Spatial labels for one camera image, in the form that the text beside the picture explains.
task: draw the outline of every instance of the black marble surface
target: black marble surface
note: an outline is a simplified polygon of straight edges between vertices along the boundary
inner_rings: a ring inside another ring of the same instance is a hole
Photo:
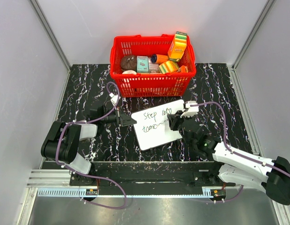
[[[227,143],[252,152],[248,135],[238,106],[226,64],[196,64],[197,74],[190,81],[183,97],[121,98],[119,105],[125,113],[162,105],[178,99],[197,103],[216,101],[222,105],[227,119]],[[89,109],[101,105],[112,107],[106,84],[113,81],[108,64],[73,65],[58,115],[60,121],[84,120]],[[210,135],[223,136],[223,116],[215,105],[201,106],[196,120],[205,126]],[[140,151],[132,126],[105,126],[96,138],[80,143],[79,152],[90,161],[200,161],[190,154],[182,141]]]

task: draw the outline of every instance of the black marker writing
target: black marker writing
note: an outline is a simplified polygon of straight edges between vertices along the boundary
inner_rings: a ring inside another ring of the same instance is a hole
[[[163,110],[163,116],[171,114],[172,113],[172,109],[170,108],[166,108],[166,110]]]
[[[168,119],[164,120],[163,122],[161,122],[159,124],[153,124],[153,125],[150,125],[150,126],[144,126],[142,131],[147,133],[147,132],[149,132],[152,129],[157,129],[159,125],[163,124],[166,121],[168,121]]]
[[[152,112],[152,113],[149,113],[149,112],[145,112],[144,113],[144,116],[145,116],[145,120],[148,118],[148,119],[152,119],[154,118],[154,121],[156,122],[156,119],[155,119],[155,116],[157,115],[156,112]]]

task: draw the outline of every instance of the white wall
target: white wall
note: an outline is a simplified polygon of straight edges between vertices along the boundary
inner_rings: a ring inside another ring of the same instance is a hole
[[[290,162],[290,0],[275,3],[237,72],[264,154]]]
[[[232,64],[267,0],[38,0],[71,64],[109,63],[115,36],[191,37],[196,62]]]
[[[0,225],[11,225],[67,71],[28,0],[0,1]]]

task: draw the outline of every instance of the whiteboard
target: whiteboard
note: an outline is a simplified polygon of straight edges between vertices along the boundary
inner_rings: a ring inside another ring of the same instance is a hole
[[[131,117],[137,121],[134,130],[142,151],[181,139],[179,131],[170,130],[167,114],[184,110],[184,100],[134,112]]]

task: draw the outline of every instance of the plastic basket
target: plastic basket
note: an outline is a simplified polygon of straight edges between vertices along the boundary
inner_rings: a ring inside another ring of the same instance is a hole
[[[182,96],[196,74],[195,54],[189,36],[187,47],[178,65],[185,65],[188,73],[171,74],[122,74],[121,59],[125,55],[151,57],[152,54],[166,55],[174,35],[161,37],[119,36],[115,37],[111,51],[111,77],[115,80],[123,97]]]

